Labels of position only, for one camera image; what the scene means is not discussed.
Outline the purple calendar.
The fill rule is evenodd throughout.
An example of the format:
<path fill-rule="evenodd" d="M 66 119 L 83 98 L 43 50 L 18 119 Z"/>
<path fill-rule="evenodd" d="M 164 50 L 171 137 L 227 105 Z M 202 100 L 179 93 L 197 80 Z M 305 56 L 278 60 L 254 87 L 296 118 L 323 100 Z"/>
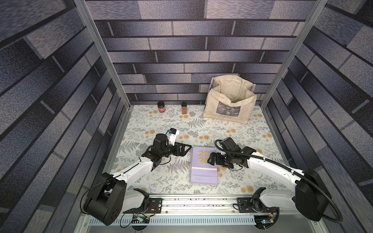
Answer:
<path fill-rule="evenodd" d="M 218 185 L 218 167 L 207 162 L 213 152 L 216 152 L 216 149 L 209 147 L 192 148 L 190 163 L 191 184 Z"/>

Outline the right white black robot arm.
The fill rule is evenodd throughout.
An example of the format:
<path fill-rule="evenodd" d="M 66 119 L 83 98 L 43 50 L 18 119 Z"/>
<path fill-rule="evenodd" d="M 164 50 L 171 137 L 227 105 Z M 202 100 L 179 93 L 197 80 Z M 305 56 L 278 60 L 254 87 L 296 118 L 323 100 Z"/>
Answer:
<path fill-rule="evenodd" d="M 235 165 L 240 169 L 256 170 L 274 178 L 287 188 L 280 191 L 259 188 L 251 197 L 251 209 L 258 213 L 269 208 L 291 209 L 312 221 L 324 218 L 342 223 L 342 213 L 317 172 L 283 165 L 251 147 L 241 148 L 230 137 L 215 140 L 214 144 L 218 152 L 211 153 L 207 160 L 209 164 L 230 170 L 233 170 Z"/>

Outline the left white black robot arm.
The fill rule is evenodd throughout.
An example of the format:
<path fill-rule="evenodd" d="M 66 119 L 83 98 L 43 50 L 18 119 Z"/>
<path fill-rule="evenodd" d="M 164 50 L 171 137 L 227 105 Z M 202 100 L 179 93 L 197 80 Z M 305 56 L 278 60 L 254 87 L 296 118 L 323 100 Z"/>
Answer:
<path fill-rule="evenodd" d="M 170 156 L 184 157 L 192 146 L 175 141 L 175 134 L 157 134 L 138 161 L 128 168 L 114 174 L 103 173 L 99 176 L 99 182 L 92 186 L 84 194 L 86 199 L 80 200 L 80 210 L 86 215 L 99 220 L 104 225 L 111 225 L 121 213 L 133 212 L 139 209 L 145 211 L 149 204 L 149 194 L 141 189 L 126 191 L 143 175 L 152 172 L 162 159 Z"/>

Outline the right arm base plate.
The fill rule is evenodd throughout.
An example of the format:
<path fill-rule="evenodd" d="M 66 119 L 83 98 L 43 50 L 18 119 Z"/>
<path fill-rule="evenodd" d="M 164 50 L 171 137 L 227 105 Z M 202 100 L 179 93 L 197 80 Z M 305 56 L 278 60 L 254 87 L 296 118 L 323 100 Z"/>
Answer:
<path fill-rule="evenodd" d="M 237 198 L 237 207 L 240 213 L 278 213 L 277 207 L 265 207 L 259 199 Z"/>

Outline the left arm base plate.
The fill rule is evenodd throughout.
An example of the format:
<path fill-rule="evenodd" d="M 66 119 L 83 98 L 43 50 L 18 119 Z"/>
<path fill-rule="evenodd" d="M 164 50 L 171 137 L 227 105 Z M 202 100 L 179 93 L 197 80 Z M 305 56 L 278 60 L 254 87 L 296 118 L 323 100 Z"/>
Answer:
<path fill-rule="evenodd" d="M 162 209 L 162 198 L 125 197 L 121 213 L 159 214 Z"/>

